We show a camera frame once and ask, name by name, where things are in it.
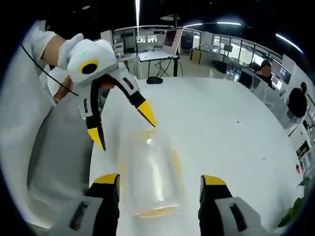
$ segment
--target window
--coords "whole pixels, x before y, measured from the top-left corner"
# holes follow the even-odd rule
[[[252,61],[254,51],[254,45],[245,41],[242,41],[241,53],[240,53],[240,64],[250,64]]]
[[[192,41],[192,48],[198,48],[199,44],[200,44],[200,36],[194,34],[193,41]]]
[[[221,40],[221,36],[217,36],[215,35],[214,39],[213,39],[213,52],[217,53],[219,51],[220,48],[220,40]]]
[[[156,35],[148,35],[148,43],[156,43],[157,41]]]
[[[225,55],[227,55],[227,52],[225,52],[225,50],[223,50],[225,44],[230,45],[230,38],[221,37],[220,50],[219,50],[220,54],[225,54]]]
[[[124,52],[131,53],[136,51],[136,29],[124,30]]]
[[[231,39],[231,46],[233,47],[232,48],[232,52],[230,52],[228,54],[228,56],[233,59],[233,58],[236,58],[238,59],[238,56],[240,54],[240,50],[241,50],[241,41],[238,40],[238,39],[235,39],[235,38],[232,38]]]
[[[145,43],[145,42],[146,42],[146,36],[145,35],[137,36],[137,43]]]
[[[270,53],[270,58],[276,59],[278,62],[282,63],[282,59],[273,53]]]
[[[265,60],[268,59],[268,54],[269,52],[261,48],[259,46],[255,46],[255,51],[254,51],[254,56],[252,58],[252,62],[255,62],[258,65],[261,65],[261,63]]]

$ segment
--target ceiling light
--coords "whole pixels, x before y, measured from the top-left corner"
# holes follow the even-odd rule
[[[237,22],[217,22],[217,24],[241,26],[241,24]]]
[[[136,22],[137,22],[137,26],[139,26],[140,0],[135,0],[135,1],[136,1]]]
[[[286,39],[285,37],[283,37],[283,36],[281,36],[280,34],[277,34],[277,33],[276,33],[276,36],[277,36],[278,38],[284,40],[285,42],[291,44],[291,45],[292,45],[293,47],[295,47],[298,51],[300,51],[300,53],[303,54],[303,51],[302,51],[298,46],[296,46],[294,43],[292,43],[290,40]]]
[[[200,25],[202,25],[202,23],[196,23],[196,24],[186,25],[186,26],[183,26],[183,27],[185,28],[185,27],[200,26]]]

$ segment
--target person's arm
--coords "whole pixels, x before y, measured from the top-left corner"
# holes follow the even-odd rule
[[[59,35],[55,35],[47,43],[41,59],[47,64],[58,66],[59,48],[63,45],[65,39]]]
[[[58,89],[58,92],[54,95],[54,99],[58,101],[63,99],[69,93],[69,89],[71,89],[71,85],[72,85],[72,80],[71,80],[71,77],[68,75],[65,81],[63,82],[63,86],[65,86],[67,89],[60,86]]]

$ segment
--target floor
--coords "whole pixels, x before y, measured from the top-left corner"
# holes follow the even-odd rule
[[[173,68],[174,68],[174,60],[166,60],[161,63],[162,67],[166,70],[166,73],[160,75],[161,77],[172,77],[173,76]],[[149,62],[140,63],[138,69],[138,78],[139,79],[147,79],[148,78],[148,66]],[[157,76],[159,72],[158,61],[152,61],[150,63],[150,76]],[[177,76],[185,76],[185,77],[210,77],[216,79],[227,79],[231,80],[231,76],[227,74],[223,74],[217,71],[215,68],[211,66],[204,66],[200,64],[193,63],[189,56],[180,56],[179,64],[178,64],[178,74]]]

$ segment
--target laptop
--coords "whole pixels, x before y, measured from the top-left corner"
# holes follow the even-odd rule
[[[167,30],[165,32],[165,39],[162,49],[152,52],[139,53],[138,57],[140,62],[177,58],[178,56],[176,55],[176,52],[183,34],[183,30],[183,28]]]

